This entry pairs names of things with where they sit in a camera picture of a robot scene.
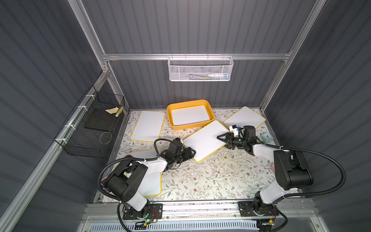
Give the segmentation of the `whiteboard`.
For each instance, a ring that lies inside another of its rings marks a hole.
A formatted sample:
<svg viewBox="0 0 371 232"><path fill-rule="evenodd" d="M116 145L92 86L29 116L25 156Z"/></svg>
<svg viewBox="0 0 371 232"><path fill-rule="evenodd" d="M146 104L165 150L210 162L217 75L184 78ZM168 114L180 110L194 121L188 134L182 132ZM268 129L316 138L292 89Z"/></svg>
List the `whiteboard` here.
<svg viewBox="0 0 371 232"><path fill-rule="evenodd" d="M224 125L229 127L236 125L237 127L253 126L255 129L259 128L266 119L252 109L244 106L236 113L223 121Z"/></svg>
<svg viewBox="0 0 371 232"><path fill-rule="evenodd" d="M130 155L134 158L152 158L156 156L156 151L143 150L143 151L134 151ZM161 173L152 173L145 175L138 191L146 198L155 197L161 194Z"/></svg>
<svg viewBox="0 0 371 232"><path fill-rule="evenodd" d="M153 143L160 138L164 119L164 112L143 111L135 124L131 141Z"/></svg>
<svg viewBox="0 0 371 232"><path fill-rule="evenodd" d="M209 121L207 109L204 105L175 109L171 111L174 126L182 126Z"/></svg>
<svg viewBox="0 0 371 232"><path fill-rule="evenodd" d="M225 143L217 139L217 136L227 132L230 132L229 129L219 121L214 120L187 137L184 140L184 145L195 150L196 155L193 159L195 162L201 162L225 145Z"/></svg>

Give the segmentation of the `yellow plastic storage box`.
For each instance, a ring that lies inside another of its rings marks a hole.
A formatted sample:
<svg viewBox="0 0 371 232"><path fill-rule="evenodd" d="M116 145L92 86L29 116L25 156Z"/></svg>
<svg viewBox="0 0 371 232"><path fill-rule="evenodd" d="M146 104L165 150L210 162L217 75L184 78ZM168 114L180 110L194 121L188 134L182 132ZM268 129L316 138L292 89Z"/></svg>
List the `yellow plastic storage box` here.
<svg viewBox="0 0 371 232"><path fill-rule="evenodd" d="M207 100L184 101L168 105L169 124L173 130L203 127L214 121L214 111Z"/></svg>

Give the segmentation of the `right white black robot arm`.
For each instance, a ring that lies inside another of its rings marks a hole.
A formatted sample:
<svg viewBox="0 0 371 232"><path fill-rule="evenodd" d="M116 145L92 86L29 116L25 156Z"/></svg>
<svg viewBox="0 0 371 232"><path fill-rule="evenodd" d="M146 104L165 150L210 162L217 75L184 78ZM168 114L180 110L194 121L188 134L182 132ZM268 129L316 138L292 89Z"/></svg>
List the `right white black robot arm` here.
<svg viewBox="0 0 371 232"><path fill-rule="evenodd" d="M258 216L263 216L282 200L299 196L319 196L339 190L346 182L345 169L339 162L320 152L303 148L285 148L275 146L260 140L254 133L253 126L243 128L235 125L230 127L230 131L218 135L217 139L225 143L227 149L242 149L248 154L273 160L275 181L273 181L263 191L256 193L250 208ZM339 183L330 189L317 192L298 192L298 189L313 184L314 178L311 174L309 165L304 154L311 153L332 162L340 171Z"/></svg>

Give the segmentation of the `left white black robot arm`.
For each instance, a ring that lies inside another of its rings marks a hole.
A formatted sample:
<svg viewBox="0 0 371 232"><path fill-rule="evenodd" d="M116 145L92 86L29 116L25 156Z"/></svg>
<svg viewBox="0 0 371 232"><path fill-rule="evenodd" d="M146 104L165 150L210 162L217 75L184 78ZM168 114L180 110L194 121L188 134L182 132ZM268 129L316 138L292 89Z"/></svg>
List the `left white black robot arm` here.
<svg viewBox="0 0 371 232"><path fill-rule="evenodd" d="M103 168L97 181L100 193L129 206L141 218L150 211L149 200L139 191L145 176L175 170L174 165L180 165L196 155L196 151L186 147L180 138L156 139L154 150L154 157L135 158L128 155L112 161Z"/></svg>

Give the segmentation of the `small teal clock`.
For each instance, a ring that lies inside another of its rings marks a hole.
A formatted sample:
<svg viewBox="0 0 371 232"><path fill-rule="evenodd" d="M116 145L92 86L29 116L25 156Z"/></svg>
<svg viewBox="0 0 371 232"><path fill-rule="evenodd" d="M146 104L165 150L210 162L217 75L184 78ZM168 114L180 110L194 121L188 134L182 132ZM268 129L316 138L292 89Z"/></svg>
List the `small teal clock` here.
<svg viewBox="0 0 371 232"><path fill-rule="evenodd" d="M260 134L260 138L264 143L270 143L274 140L274 137L269 132L264 132Z"/></svg>

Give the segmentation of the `floral table mat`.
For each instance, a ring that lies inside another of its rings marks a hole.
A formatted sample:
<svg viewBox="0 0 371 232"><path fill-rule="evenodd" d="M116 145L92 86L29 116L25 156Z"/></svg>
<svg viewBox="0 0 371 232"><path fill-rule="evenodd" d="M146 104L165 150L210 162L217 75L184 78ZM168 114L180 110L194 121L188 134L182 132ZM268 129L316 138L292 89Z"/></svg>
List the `floral table mat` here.
<svg viewBox="0 0 371 232"><path fill-rule="evenodd" d="M185 139L198 128L173 130L166 110L160 138ZM130 139L142 111L131 111L116 159L127 155L155 155L153 143ZM175 170L155 177L151 190L145 190L150 201L230 200L254 198L257 191L264 190L274 180L273 161L251 156L244 150L221 148L203 161L193 159Z"/></svg>

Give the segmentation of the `white marker in basket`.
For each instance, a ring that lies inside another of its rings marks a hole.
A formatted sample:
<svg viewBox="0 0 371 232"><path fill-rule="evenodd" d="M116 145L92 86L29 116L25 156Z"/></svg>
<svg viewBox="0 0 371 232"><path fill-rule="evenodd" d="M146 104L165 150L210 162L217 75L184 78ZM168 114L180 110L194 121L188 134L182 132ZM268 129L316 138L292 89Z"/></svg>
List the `white marker in basket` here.
<svg viewBox="0 0 371 232"><path fill-rule="evenodd" d="M229 75L227 73L211 73L208 74L209 78L214 78L214 79L228 79Z"/></svg>

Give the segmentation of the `yellow sticky note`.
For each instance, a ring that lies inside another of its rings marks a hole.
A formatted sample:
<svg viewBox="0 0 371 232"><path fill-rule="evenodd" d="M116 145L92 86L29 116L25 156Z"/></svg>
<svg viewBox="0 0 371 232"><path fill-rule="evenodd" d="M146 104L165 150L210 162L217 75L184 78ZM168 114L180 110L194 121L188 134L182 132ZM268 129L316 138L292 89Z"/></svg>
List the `yellow sticky note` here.
<svg viewBox="0 0 371 232"><path fill-rule="evenodd" d="M112 109L106 109L105 110L109 114L116 114L119 111L118 107L112 108Z"/></svg>

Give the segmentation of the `black pad in basket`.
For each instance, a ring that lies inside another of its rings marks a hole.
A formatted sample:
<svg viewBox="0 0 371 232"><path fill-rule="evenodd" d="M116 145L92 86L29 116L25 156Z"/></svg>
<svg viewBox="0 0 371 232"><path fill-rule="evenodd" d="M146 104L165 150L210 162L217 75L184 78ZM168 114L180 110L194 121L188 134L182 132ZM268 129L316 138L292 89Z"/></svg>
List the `black pad in basket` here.
<svg viewBox="0 0 371 232"><path fill-rule="evenodd" d="M115 114L109 114L103 109L94 109L89 116L84 128L109 132L115 127L117 117Z"/></svg>

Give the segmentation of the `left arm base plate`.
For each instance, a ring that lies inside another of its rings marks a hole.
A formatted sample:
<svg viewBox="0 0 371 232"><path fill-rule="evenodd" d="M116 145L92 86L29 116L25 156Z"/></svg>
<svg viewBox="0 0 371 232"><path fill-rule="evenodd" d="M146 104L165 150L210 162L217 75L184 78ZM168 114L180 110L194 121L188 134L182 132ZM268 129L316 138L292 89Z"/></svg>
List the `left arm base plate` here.
<svg viewBox="0 0 371 232"><path fill-rule="evenodd" d="M163 204L151 204L147 203L144 208L140 211L135 210L132 206L124 207L123 209L123 220L157 220L162 219Z"/></svg>

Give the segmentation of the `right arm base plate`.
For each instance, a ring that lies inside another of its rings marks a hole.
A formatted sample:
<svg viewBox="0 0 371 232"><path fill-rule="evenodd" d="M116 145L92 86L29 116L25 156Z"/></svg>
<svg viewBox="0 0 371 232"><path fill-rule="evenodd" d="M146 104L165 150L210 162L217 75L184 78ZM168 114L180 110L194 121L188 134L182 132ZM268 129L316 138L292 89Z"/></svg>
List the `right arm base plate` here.
<svg viewBox="0 0 371 232"><path fill-rule="evenodd" d="M254 201L239 201L238 208L242 217L273 216L279 215L273 205L255 203Z"/></svg>

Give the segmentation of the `aluminium rail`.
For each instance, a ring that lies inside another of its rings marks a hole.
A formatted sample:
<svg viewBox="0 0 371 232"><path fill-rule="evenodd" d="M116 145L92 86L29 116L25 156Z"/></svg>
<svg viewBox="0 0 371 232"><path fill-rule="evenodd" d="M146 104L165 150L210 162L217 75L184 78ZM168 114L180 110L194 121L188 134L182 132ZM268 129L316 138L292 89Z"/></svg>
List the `aluminium rail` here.
<svg viewBox="0 0 371 232"><path fill-rule="evenodd" d="M162 219L230 219L239 218L246 212L249 218L257 215L252 212L251 201L242 206L242 200L209 200L209 201L168 201L161 202ZM277 208L287 217L313 217L319 214L311 198L284 199ZM82 220L102 221L117 220L117 203L88 204Z"/></svg>

